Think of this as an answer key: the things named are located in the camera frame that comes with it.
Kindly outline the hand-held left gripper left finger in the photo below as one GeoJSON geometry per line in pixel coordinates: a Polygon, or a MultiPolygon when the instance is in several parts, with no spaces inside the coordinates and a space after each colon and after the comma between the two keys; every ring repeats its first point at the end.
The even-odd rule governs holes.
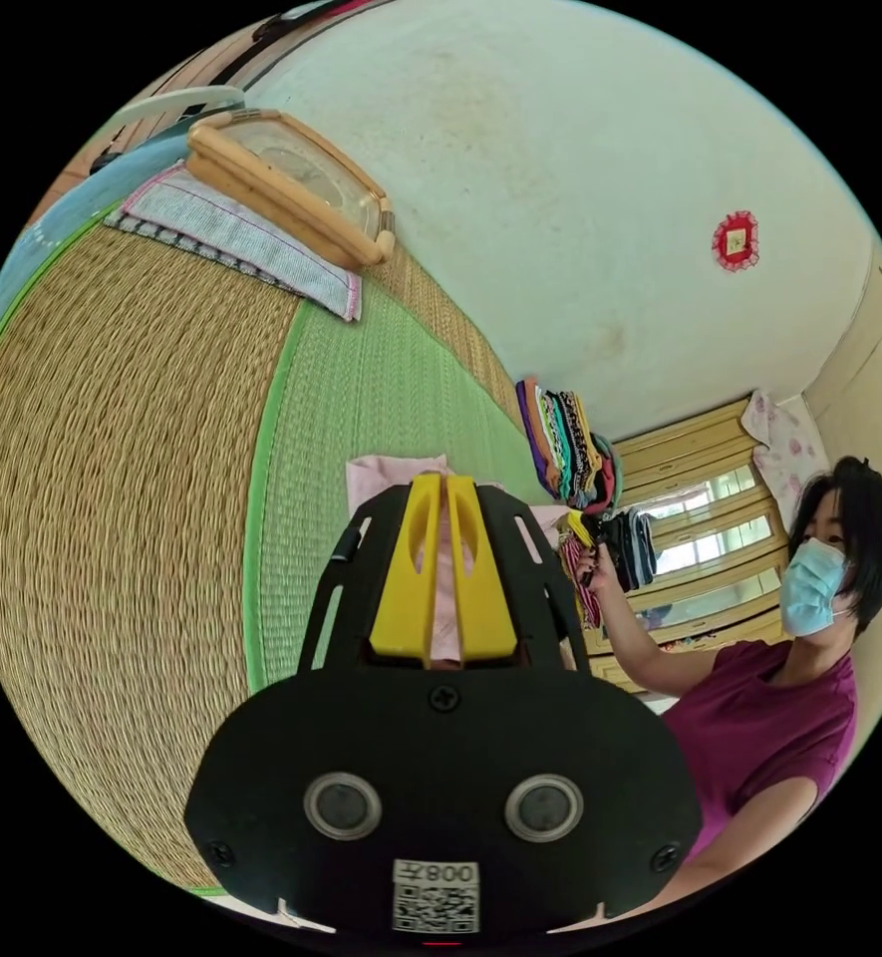
{"type": "Polygon", "coordinates": [[[431,657],[439,549],[439,477],[419,475],[404,495],[378,610],[370,635],[381,658],[431,657]]]}

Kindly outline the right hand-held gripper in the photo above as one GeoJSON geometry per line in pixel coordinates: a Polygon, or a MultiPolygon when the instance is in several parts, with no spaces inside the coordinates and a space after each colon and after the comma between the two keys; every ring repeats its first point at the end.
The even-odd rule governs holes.
{"type": "MultiPolygon", "coordinates": [[[[614,516],[604,519],[596,526],[596,522],[593,520],[592,515],[585,515],[581,510],[569,509],[566,519],[570,532],[580,541],[580,543],[582,545],[592,545],[590,548],[586,548],[581,552],[579,559],[579,571],[581,570],[582,562],[587,555],[596,550],[598,546],[606,545],[610,556],[617,567],[619,580],[623,588],[623,534],[620,517],[614,516]]],[[[581,577],[579,575],[579,584],[581,586],[586,588],[585,585],[588,582],[588,576],[581,577]]]]}

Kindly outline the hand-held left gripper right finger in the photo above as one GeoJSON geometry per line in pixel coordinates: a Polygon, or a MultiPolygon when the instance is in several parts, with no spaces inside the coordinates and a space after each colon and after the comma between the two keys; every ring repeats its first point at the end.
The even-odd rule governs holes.
{"type": "Polygon", "coordinates": [[[462,661],[511,658],[517,638],[472,478],[446,481],[453,594],[462,661]]]}

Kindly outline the person's right hand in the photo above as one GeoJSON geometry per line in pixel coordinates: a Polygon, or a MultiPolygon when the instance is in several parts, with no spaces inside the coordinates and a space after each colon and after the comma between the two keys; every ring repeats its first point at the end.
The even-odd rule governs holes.
{"type": "Polygon", "coordinates": [[[600,545],[587,555],[578,574],[589,577],[585,587],[598,600],[607,597],[624,597],[625,592],[619,580],[617,567],[606,545],[600,545]]]}

